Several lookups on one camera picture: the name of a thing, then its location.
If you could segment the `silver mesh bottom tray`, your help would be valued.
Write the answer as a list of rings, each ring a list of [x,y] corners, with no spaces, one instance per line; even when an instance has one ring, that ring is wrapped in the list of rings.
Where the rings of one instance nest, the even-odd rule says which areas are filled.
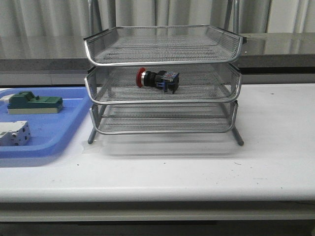
[[[104,135],[225,133],[234,128],[238,103],[92,105],[94,129]]]

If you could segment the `silver mesh tray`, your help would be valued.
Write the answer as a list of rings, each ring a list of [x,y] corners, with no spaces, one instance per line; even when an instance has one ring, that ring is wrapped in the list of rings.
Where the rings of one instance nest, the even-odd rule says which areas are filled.
[[[240,94],[242,76],[229,63],[150,65],[148,71],[179,73],[175,93],[136,85],[140,66],[94,67],[85,77],[92,102],[99,105],[137,103],[229,103]]]
[[[210,25],[114,27],[84,38],[96,66],[227,63],[244,38]]]
[[[104,135],[225,133],[234,128],[238,103],[92,105],[94,129]]]

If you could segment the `blue plastic tray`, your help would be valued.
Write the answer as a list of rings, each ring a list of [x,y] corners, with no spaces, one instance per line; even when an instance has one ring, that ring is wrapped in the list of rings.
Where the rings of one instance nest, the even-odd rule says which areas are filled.
[[[63,99],[63,109],[56,114],[9,115],[7,105],[0,103],[1,122],[26,120],[31,138],[24,146],[0,148],[1,158],[44,157],[62,151],[80,126],[92,105],[85,87],[9,88],[0,96],[31,91],[38,96]]]

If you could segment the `grey metal rack frame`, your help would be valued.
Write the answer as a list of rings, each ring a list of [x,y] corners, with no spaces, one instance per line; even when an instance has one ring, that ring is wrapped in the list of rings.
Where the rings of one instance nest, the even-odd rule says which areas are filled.
[[[140,68],[141,68],[141,67],[144,67],[144,68],[145,68],[146,66],[150,66],[150,65],[137,65],[137,66],[140,66]],[[235,125],[234,125],[234,128],[231,129],[230,131],[233,133],[233,136],[234,136],[236,142],[237,142],[239,145],[243,145],[243,143],[244,143],[244,142],[243,142],[243,139],[242,139],[241,135],[239,134],[239,132],[238,132],[238,130],[237,130],[237,128],[236,128]],[[94,129],[94,127],[93,127],[92,132],[91,132],[91,134],[90,134],[90,136],[89,136],[89,139],[88,139],[88,142],[89,142],[89,143],[92,143],[92,142],[94,141],[96,134],[98,134],[98,132],[97,132],[97,131]]]

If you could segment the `red emergency stop button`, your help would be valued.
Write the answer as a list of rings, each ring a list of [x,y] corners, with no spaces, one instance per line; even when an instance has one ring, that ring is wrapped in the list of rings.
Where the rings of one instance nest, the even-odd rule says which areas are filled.
[[[161,70],[158,73],[141,67],[136,75],[136,84],[139,88],[152,87],[174,94],[179,87],[179,73]]]

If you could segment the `green terminal block component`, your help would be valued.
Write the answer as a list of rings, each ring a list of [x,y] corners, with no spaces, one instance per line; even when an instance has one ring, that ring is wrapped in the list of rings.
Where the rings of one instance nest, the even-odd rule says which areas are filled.
[[[56,96],[34,95],[31,91],[9,94],[0,99],[10,115],[56,114],[63,109],[63,99]]]

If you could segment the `silver mesh top tray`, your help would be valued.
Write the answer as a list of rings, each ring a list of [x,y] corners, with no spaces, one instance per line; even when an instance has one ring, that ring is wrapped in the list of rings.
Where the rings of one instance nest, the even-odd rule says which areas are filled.
[[[210,25],[114,27],[84,38],[96,66],[227,63],[244,38]]]

